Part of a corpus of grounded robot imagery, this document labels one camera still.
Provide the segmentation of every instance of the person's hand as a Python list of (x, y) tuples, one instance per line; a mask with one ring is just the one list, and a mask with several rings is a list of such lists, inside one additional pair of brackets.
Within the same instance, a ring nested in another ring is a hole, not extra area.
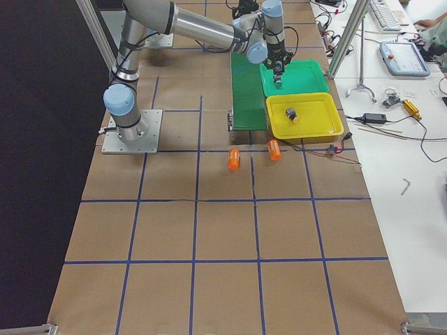
[(430, 29), (438, 24), (437, 20), (419, 20), (414, 22), (414, 25), (419, 25), (424, 30)]

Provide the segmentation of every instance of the yellow tool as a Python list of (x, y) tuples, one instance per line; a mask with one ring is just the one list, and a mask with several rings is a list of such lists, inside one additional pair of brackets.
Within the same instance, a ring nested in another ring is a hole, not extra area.
[(404, 104), (404, 108), (408, 112), (408, 114), (410, 114), (412, 117), (415, 117), (417, 120), (422, 119), (421, 115), (419, 114), (419, 110), (416, 108), (415, 105), (413, 105), (413, 103), (408, 100), (402, 100), (402, 103)]

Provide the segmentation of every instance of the electronic component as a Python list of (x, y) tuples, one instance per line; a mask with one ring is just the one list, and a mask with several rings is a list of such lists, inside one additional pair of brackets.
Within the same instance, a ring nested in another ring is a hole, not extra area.
[(404, 105), (405, 110), (410, 114), (412, 117), (416, 118), (417, 120), (421, 120), (422, 117), (419, 114), (418, 108), (416, 108), (411, 101), (403, 100), (402, 104)]
[(372, 11), (372, 17), (379, 23), (381, 33), (397, 34), (400, 32), (400, 23), (395, 19), (384, 0), (371, 0), (369, 8)]
[(333, 144), (329, 145), (329, 147), (328, 147), (328, 154), (335, 155), (337, 153), (337, 151), (338, 151), (337, 146), (335, 146)]
[(385, 108), (389, 108), (401, 102), (400, 97), (394, 89), (386, 89), (385, 94), (386, 99), (382, 102), (382, 105), (385, 106)]

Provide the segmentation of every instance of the orange object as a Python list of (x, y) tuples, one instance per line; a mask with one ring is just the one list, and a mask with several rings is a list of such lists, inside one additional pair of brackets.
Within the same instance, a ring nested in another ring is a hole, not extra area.
[(272, 161), (278, 161), (281, 159), (281, 150), (279, 149), (278, 141), (270, 140), (267, 142), (268, 154)]
[(228, 152), (228, 169), (237, 170), (240, 166), (240, 157), (238, 149), (230, 149)]

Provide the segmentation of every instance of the black curtain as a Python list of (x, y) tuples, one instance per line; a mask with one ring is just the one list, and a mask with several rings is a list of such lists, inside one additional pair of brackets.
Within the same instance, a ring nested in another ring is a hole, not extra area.
[(0, 31), (5, 329), (47, 322), (105, 111), (108, 69), (75, 0), (4, 1)]

